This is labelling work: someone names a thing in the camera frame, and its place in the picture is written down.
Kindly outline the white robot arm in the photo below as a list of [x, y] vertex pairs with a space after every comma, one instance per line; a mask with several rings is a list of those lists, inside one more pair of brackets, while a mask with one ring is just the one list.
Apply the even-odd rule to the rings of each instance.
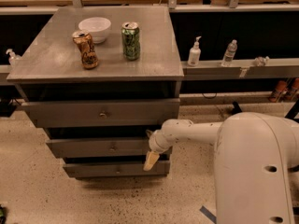
[[144, 169], [173, 145], [214, 147], [217, 224], [295, 224], [289, 170], [299, 165], [299, 124], [241, 112], [223, 122], [169, 119], [149, 136]]

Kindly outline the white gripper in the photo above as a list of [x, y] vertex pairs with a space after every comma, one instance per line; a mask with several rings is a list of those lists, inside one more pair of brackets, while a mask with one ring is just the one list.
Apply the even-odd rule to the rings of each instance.
[[149, 171], [152, 169], [157, 160], [159, 160], [160, 154], [166, 152], [172, 145], [166, 139], [161, 130], [157, 130], [155, 132], [146, 130], [146, 134], [149, 138], [149, 148], [151, 151], [147, 152], [143, 170]]

